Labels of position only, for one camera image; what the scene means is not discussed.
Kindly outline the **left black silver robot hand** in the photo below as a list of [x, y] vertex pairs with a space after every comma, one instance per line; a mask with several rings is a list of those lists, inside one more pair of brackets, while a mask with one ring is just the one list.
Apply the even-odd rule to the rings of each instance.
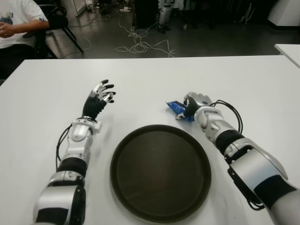
[[82, 117], [89, 117], [96, 120], [98, 114], [102, 112], [108, 103], [114, 103], [115, 91], [111, 91], [114, 84], [109, 84], [109, 80], [102, 80], [88, 95], [82, 110]]

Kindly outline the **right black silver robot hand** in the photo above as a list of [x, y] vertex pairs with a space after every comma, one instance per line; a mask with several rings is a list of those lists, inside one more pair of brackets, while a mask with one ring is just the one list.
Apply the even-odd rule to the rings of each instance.
[[212, 104], [211, 99], [203, 94], [189, 92], [184, 96], [183, 104], [185, 111], [176, 115], [176, 120], [182, 120], [186, 117], [194, 117], [196, 111], [202, 106], [209, 106]]

